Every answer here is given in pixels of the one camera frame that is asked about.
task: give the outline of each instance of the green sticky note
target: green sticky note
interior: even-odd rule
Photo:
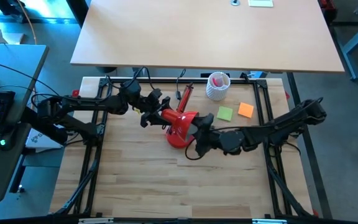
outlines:
[[[217,118],[223,119],[225,121],[231,121],[231,116],[233,115],[233,109],[227,108],[224,106],[219,107],[218,115],[216,115]]]

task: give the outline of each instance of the computer mouse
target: computer mouse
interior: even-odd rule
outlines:
[[[5,126],[0,132],[0,150],[9,151],[16,143],[17,125]]]

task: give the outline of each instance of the orange sticky note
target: orange sticky note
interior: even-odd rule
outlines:
[[[246,103],[240,103],[239,115],[243,115],[246,116],[247,118],[251,118],[252,112],[254,112],[254,106],[248,105]]]

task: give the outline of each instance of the wooden tabletop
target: wooden tabletop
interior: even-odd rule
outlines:
[[[317,1],[93,0],[71,63],[343,72]]]
[[[288,112],[281,79],[267,81],[274,116]],[[98,77],[84,77],[80,95],[96,96],[98,83]],[[142,94],[148,95],[150,86],[141,85]],[[172,106],[178,104],[175,84],[154,84],[154,87],[162,90],[162,98],[171,97]],[[232,85],[220,102],[209,100],[205,88],[195,85],[187,111],[216,115],[219,106],[227,106],[234,110],[232,121],[215,118],[216,127],[258,124],[256,107],[251,119],[236,112],[240,102],[255,105],[250,85]],[[90,122],[92,114],[76,111],[74,117]],[[61,208],[76,189],[84,153],[81,143],[66,147],[51,212]],[[194,146],[190,147],[189,156],[196,156]],[[289,189],[311,212],[298,151],[285,145],[282,159]],[[283,210],[281,193],[278,196]],[[184,150],[168,144],[161,126],[141,128],[140,115],[132,110],[123,116],[110,114],[94,195],[92,213],[96,212],[103,212],[105,217],[139,218],[255,218],[273,214],[262,146],[239,156],[224,156],[220,150],[211,150],[204,158],[189,161]]]

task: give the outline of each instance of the gray floor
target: gray floor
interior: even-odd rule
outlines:
[[[354,6],[357,5],[355,1],[350,5],[345,5],[342,1],[336,3],[341,12],[338,19],[358,21],[358,16],[352,14]],[[26,24],[0,24],[0,26],[6,32],[23,32],[28,35],[25,42],[33,42],[31,31]],[[358,31],[358,27],[342,27],[337,31],[340,40],[345,42]],[[60,94],[70,94],[73,89],[79,88],[83,76],[101,76],[95,68],[70,65],[71,55],[80,33],[78,25],[36,24],[35,33],[40,44],[50,47],[40,79],[54,87]],[[354,57],[358,64],[358,50],[354,52]],[[118,75],[130,76],[131,71],[131,68],[120,68]],[[155,77],[175,77],[180,70],[150,69],[150,72]],[[200,72],[204,70],[188,70],[186,76],[197,77]],[[230,73],[236,77],[240,71]],[[286,76],[272,74],[269,77],[283,78],[285,88],[290,92]],[[323,124],[310,127],[310,132],[333,217],[358,221],[358,82],[351,82],[348,74],[296,73],[295,78],[302,100],[324,97],[322,104],[328,117]],[[48,92],[39,84],[37,89]],[[305,152],[301,139],[298,144]],[[27,191],[21,195],[6,195],[0,203],[0,219],[48,213],[62,152],[47,152],[29,162],[35,166],[42,164],[49,167],[31,167],[26,170],[22,183]],[[302,162],[311,201],[318,211],[316,189],[306,153],[302,153]]]

